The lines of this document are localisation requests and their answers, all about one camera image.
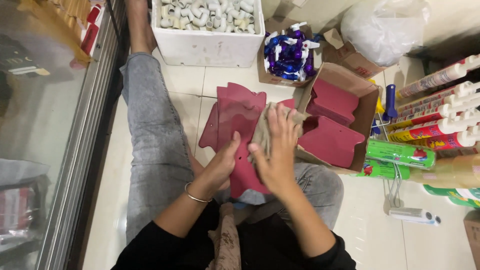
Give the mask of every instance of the white plastic bag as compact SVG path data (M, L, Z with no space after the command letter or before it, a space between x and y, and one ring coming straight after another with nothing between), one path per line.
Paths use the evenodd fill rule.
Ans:
M430 17L425 0L365 0L345 13L340 30L365 58L391 66L413 46L423 43L423 27Z

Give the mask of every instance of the bracelet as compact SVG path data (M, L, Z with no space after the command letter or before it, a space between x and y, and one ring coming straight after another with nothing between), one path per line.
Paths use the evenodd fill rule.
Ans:
M192 195L190 195L190 193L188 193L188 191L187 191L187 187L188 187L188 185L190 185L190 184L191 184L191 182L190 182L190 183L187 183L187 184L185 185L185 193L187 194L188 197L190 197L191 199L194 199L194 200L196 200L196 201L198 201L198 202L206 202L206 203L209 203L209 202L211 202L211 201L213 200L213 198L212 198L212 199L210 199L209 201L202 201L202 200L197 199L197 198L193 197Z

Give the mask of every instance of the floor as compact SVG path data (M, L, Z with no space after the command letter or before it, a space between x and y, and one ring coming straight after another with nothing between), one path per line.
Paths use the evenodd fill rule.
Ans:
M206 165L211 148L197 143L210 109L216 101L216 87L228 82L254 92L266 92L267 102L297 98L301 89L261 84L257 67L217 68L167 66L158 50L170 97L179 111L195 157ZM374 77L383 88L394 83L402 87L423 77L416 59L404 57L399 65ZM127 125L127 107L122 98L110 137L106 163L92 220L83 269L110 269L125 246L126 204L129 191L132 146ZM400 199L405 207L424 208L442 218L438 227L414 224L386 215L388 183L370 177L341 176L345 196L334 232L342 236L358 270L450 270L475 269L463 218L470 208L452 205L445 197L431 196L420 184L404 182Z

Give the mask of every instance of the glass display case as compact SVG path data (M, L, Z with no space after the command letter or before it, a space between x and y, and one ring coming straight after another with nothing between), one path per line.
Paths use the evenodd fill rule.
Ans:
M104 5L85 1L69 3ZM87 30L62 17L63 2L0 0L1 270L76 268L100 162L92 157L118 96L123 1L102 7L90 55Z

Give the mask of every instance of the foot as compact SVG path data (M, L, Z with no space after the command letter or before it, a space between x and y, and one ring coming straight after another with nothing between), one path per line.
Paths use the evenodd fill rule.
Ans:
M126 0L131 52L152 53L156 48L153 30L148 23L147 0Z

